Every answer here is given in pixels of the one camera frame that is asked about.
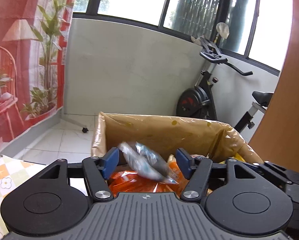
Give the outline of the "orange chip bag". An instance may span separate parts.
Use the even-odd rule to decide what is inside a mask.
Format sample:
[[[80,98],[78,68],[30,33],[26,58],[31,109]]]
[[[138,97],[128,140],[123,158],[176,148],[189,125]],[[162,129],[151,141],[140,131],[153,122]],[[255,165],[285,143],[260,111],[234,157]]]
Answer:
[[[109,189],[115,197],[119,192],[174,192],[179,197],[188,184],[188,180],[182,175],[173,155],[169,156],[167,163],[176,175],[176,184],[166,184],[149,180],[139,176],[135,171],[120,171],[113,173],[107,181]]]

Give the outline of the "yellow chip bag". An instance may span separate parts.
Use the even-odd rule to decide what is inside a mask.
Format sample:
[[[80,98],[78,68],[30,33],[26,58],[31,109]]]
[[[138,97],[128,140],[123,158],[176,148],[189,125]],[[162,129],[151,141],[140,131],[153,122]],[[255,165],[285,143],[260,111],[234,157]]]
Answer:
[[[241,162],[245,163],[245,159],[238,153],[236,153],[233,157],[229,157],[228,159],[237,160],[237,161],[241,161]]]

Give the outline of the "silver foil snack packet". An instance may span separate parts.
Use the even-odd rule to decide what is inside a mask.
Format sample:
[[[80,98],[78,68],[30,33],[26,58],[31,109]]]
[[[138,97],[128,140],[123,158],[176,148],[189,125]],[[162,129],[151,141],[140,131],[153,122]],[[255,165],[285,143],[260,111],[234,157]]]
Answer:
[[[139,142],[122,142],[118,149],[123,153],[129,167],[139,176],[161,183],[178,184],[178,176],[154,150]]]

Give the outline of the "backdrop stand wheeled foot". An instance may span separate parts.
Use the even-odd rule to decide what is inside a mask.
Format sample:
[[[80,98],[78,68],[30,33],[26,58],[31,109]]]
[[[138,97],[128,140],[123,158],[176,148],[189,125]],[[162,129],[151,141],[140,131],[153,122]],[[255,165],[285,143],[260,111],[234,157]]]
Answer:
[[[74,119],[69,118],[65,114],[61,114],[61,119],[64,120],[64,121],[66,121],[66,122],[69,122],[69,123],[71,123],[73,125],[81,127],[83,133],[88,133],[89,132],[89,129],[88,129],[88,127],[86,125],[81,124],[80,122],[78,122],[78,121],[76,121]]]

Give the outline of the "cardboard box with plastic liner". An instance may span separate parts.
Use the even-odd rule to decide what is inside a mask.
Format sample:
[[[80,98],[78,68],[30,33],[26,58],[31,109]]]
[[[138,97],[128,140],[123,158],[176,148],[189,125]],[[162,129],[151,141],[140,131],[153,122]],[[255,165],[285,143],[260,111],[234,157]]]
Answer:
[[[195,118],[161,115],[99,113],[91,155],[102,157],[121,142],[139,142],[168,161],[178,148],[196,157],[203,155],[223,163],[236,153],[247,163],[262,163],[258,154],[229,124]],[[133,171],[121,158],[115,172]]]

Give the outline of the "wooden board panel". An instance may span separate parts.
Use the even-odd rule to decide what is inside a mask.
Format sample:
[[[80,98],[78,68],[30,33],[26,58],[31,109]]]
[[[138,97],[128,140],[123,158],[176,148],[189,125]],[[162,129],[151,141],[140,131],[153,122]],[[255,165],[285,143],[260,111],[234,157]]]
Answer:
[[[299,172],[299,0],[274,95],[249,144],[263,160]]]

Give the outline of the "checkered floral tablecloth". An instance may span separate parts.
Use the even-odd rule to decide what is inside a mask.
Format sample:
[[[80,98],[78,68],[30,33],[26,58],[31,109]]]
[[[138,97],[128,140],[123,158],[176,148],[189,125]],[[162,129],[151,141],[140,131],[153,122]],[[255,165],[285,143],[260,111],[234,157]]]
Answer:
[[[44,164],[0,156],[0,206],[3,199],[19,185],[45,168]],[[8,233],[0,214],[0,239]]]

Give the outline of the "pink printed backdrop cloth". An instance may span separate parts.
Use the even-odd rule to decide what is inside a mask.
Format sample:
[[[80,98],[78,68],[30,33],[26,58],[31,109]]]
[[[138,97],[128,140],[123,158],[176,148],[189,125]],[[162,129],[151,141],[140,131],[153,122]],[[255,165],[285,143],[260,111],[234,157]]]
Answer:
[[[75,0],[0,0],[0,149],[63,107]]]

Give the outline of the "black framed window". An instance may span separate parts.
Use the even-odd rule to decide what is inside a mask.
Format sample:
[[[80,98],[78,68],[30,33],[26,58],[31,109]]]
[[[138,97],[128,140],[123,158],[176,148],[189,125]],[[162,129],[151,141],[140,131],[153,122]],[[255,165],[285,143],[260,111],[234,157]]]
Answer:
[[[290,39],[293,0],[75,0],[77,18],[120,22],[221,51],[278,75]]]

